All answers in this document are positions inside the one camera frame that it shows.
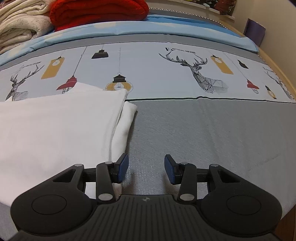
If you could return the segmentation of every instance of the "deer head print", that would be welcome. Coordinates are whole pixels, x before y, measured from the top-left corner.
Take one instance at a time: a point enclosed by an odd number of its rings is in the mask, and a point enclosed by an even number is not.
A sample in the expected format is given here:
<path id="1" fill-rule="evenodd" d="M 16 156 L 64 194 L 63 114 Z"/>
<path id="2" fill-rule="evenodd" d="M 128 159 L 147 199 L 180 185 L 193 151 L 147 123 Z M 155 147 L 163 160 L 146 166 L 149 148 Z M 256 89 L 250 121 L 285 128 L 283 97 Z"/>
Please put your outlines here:
<path id="1" fill-rule="evenodd" d="M 185 59 L 180 59 L 178 56 L 176 57 L 176 59 L 173 59 L 172 57 L 170 57 L 171 52 L 172 51 L 170 51 L 168 54 L 166 54 L 165 57 L 162 56 L 161 54 L 159 54 L 159 55 L 168 61 L 171 61 L 174 63 L 179 63 L 182 66 L 189 67 L 191 69 L 193 77 L 195 78 L 195 80 L 197 81 L 199 86 L 204 91 L 209 92 L 209 93 L 214 93 L 214 92 L 226 93 L 227 92 L 228 86 L 222 80 L 214 80 L 211 78 L 207 78 L 207 77 L 204 77 L 200 73 L 200 70 L 202 69 L 201 66 L 207 64 L 207 59 L 204 60 L 201 57 L 194 54 L 196 57 L 198 57 L 200 59 L 200 61 L 198 61 L 196 58 L 194 58 L 195 63 L 193 63 L 193 65 L 190 65 Z"/>
<path id="2" fill-rule="evenodd" d="M 36 70 L 35 71 L 33 71 L 33 72 L 29 72 L 28 74 L 27 74 L 27 76 L 25 76 L 24 78 L 22 78 L 22 80 L 20 80 L 19 82 L 18 82 L 18 79 L 17 79 L 17 76 L 18 76 L 18 74 L 16 75 L 16 76 L 11 76 L 11 78 L 10 78 L 10 81 L 12 82 L 12 89 L 11 89 L 11 91 L 8 93 L 8 95 L 7 95 L 7 97 L 6 97 L 6 100 L 8 100 L 11 96 L 14 98 L 17 94 L 18 94 L 18 92 L 17 92 L 17 89 L 18 89 L 18 87 L 21 85 L 21 84 L 23 84 L 25 81 L 26 81 L 26 79 L 28 79 L 29 77 L 31 77 L 31 76 L 33 76 L 34 74 L 36 74 L 39 70 L 41 70 L 44 66 L 42 66 L 41 68 L 39 68 L 38 66 L 37 66 L 37 64 L 35 64 L 36 65 Z"/>

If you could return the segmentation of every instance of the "red blanket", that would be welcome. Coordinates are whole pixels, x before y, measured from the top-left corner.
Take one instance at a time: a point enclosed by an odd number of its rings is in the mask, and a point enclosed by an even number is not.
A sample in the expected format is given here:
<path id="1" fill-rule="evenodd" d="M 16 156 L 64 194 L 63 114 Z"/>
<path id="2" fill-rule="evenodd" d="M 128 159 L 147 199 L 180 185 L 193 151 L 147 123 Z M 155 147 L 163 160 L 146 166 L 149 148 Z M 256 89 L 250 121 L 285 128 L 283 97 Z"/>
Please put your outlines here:
<path id="1" fill-rule="evenodd" d="M 148 12 L 144 0 L 57 0 L 50 20 L 59 31 L 96 22 L 143 20 Z"/>

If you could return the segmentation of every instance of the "decorative trim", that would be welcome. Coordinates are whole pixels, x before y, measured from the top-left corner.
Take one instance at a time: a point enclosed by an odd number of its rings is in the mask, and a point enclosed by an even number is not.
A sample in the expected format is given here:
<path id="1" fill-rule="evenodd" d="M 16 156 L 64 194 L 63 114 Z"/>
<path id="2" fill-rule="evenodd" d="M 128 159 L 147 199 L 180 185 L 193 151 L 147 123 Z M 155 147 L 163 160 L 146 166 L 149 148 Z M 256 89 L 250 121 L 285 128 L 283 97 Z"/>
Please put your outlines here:
<path id="1" fill-rule="evenodd" d="M 187 13 L 187 12 L 180 12 L 180 11 L 175 11 L 175 10 L 169 10 L 169 9 L 164 9 L 164 8 L 156 8 L 156 7 L 150 7 L 149 9 L 153 9 L 153 10 L 163 10 L 163 11 L 169 11 L 169 12 L 177 12 L 177 13 L 183 13 L 183 14 L 187 14 L 187 15 L 191 15 L 191 16 L 196 16 L 196 17 L 200 17 L 200 18 L 204 18 L 207 20 L 211 20 L 213 22 L 219 23 L 221 26 L 223 26 L 224 28 L 226 28 L 223 24 L 221 24 L 220 22 L 210 19 L 210 18 L 205 18 L 196 14 L 192 14 L 192 13 Z"/>

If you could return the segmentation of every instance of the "bed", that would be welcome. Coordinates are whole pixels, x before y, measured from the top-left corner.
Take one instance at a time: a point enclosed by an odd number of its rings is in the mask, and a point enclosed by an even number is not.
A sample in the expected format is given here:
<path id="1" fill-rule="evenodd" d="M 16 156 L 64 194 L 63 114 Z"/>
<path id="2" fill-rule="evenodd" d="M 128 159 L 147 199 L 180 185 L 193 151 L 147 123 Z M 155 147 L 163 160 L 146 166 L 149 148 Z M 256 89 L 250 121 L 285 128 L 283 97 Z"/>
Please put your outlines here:
<path id="1" fill-rule="evenodd" d="M 163 167 L 171 154 L 229 169 L 273 194 L 283 216 L 296 203 L 295 100 L 255 44 L 216 21 L 150 9 L 141 22 L 55 32 L 0 55 L 0 80 L 0 101 L 63 94 L 77 82 L 128 90 L 138 111 L 124 194 L 177 194 Z M 198 184 L 198 197 L 206 194 Z M 8 239 L 8 206 L 0 216 Z"/>

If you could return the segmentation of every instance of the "fabric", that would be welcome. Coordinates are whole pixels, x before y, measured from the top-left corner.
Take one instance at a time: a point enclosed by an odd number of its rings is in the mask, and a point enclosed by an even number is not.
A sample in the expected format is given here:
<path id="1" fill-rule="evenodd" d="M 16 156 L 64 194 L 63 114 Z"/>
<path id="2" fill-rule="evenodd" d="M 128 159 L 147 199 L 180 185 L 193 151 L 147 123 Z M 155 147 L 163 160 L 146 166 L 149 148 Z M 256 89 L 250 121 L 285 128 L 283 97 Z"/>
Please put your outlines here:
<path id="1" fill-rule="evenodd" d="M 37 49 L 77 39 L 127 34 L 170 34 L 204 39 L 226 44 L 243 50 L 258 52 L 258 48 L 249 38 L 239 38 L 208 28 L 175 23 L 154 23 L 143 21 L 118 21 L 93 23 L 58 31 L 26 42 L 0 56 L 0 66 Z"/>
<path id="2" fill-rule="evenodd" d="M 233 36 L 241 37 L 227 28 L 223 28 L 222 26 L 218 26 L 206 21 L 196 20 L 196 19 L 151 14 L 151 15 L 148 15 L 147 18 L 144 19 L 144 21 L 156 22 L 156 23 L 178 23 L 178 24 L 184 24 L 184 25 L 191 25 L 191 26 L 214 29 L 223 33 L 231 34 Z"/>
<path id="3" fill-rule="evenodd" d="M 219 164 L 274 195 L 283 216 L 296 203 L 296 105 L 240 100 L 136 101 L 123 194 L 177 194 L 164 156 L 197 168 Z M 198 198 L 207 194 L 198 183 Z"/>
<path id="4" fill-rule="evenodd" d="M 17 233 L 10 216 L 10 207 L 0 203 L 0 238 L 9 240 Z"/>
<path id="5" fill-rule="evenodd" d="M 143 20 L 148 12 L 144 0 L 57 0 L 50 19 L 59 31 L 94 22 Z"/>
<path id="6" fill-rule="evenodd" d="M 41 15 L 50 10 L 54 0 L 15 0 L 0 9 L 0 24 L 15 16 Z"/>
<path id="7" fill-rule="evenodd" d="M 6 1 L 2 1 L 2 2 L 0 2 L 0 9 L 3 8 L 3 7 L 5 7 L 5 6 L 8 5 L 9 3 L 14 2 L 14 1 L 16 1 L 16 0 L 6 0 Z"/>
<path id="8" fill-rule="evenodd" d="M 68 91 L 68 93 L 86 92 L 86 91 L 95 91 L 95 90 L 103 91 L 99 87 L 77 82 L 75 86 Z M 136 110 L 137 110 L 136 105 L 127 101 L 124 102 L 122 112 L 120 114 L 120 118 L 112 138 L 112 144 L 111 144 L 111 161 L 112 162 L 116 162 L 118 158 L 121 156 L 121 154 L 124 153 L 126 150 L 128 132 L 133 122 L 133 117 L 135 115 Z M 113 183 L 112 186 L 113 186 L 114 194 L 118 198 L 119 195 L 122 193 L 122 185 L 118 183 Z M 96 199 L 96 195 L 94 192 L 95 188 L 96 188 L 96 183 L 87 183 L 85 194 L 90 198 Z"/>
<path id="9" fill-rule="evenodd" d="M 126 90 L 87 91 L 0 103 L 0 182 L 9 180 L 0 186 L 0 202 L 11 205 L 76 163 L 91 168 L 111 161 L 126 96 Z"/>
<path id="10" fill-rule="evenodd" d="M 53 26 L 48 16 L 19 14 L 0 24 L 0 54 L 31 39 L 50 32 Z"/>
<path id="11" fill-rule="evenodd" d="M 248 58 L 259 63 L 265 63 L 263 59 L 259 57 L 258 54 L 252 53 L 250 51 L 245 51 L 240 48 L 235 48 L 230 45 L 225 45 L 213 41 L 208 41 L 204 39 L 197 39 L 193 37 L 185 37 L 178 35 L 169 35 L 169 34 L 127 34 L 127 35 L 116 35 L 116 36 L 107 36 L 107 37 L 93 37 L 87 39 L 78 39 L 75 41 L 68 41 L 66 43 L 67 48 L 77 48 L 83 46 L 91 46 L 91 45 L 100 45 L 100 44 L 109 44 L 109 43 L 125 43 L 125 42 L 170 42 L 170 43 L 179 43 L 179 44 L 187 44 L 192 46 L 200 46 L 209 49 L 219 50 L 228 52 L 240 57 Z M 49 48 L 41 48 L 36 51 L 30 52 L 25 56 L 21 56 L 19 58 L 14 59 L 6 64 L 0 66 L 0 71 L 6 68 L 10 68 L 13 65 L 22 63 L 33 57 L 38 57 L 41 55 L 45 55 L 48 53 L 52 53 L 52 51 L 60 51 L 65 49 L 65 43 L 56 43 L 52 47 Z"/>
<path id="12" fill-rule="evenodd" d="M 69 90 L 67 93 L 97 91 L 97 90 L 103 91 L 103 89 L 99 87 L 77 82 L 75 86 L 71 90 Z M 122 112 L 112 139 L 111 160 L 113 162 L 116 162 L 118 158 L 121 156 L 121 154 L 124 153 L 126 150 L 128 132 L 129 132 L 131 123 L 133 122 L 133 117 L 135 115 L 136 110 L 137 110 L 137 106 L 135 104 L 132 104 L 128 101 L 124 102 Z"/>

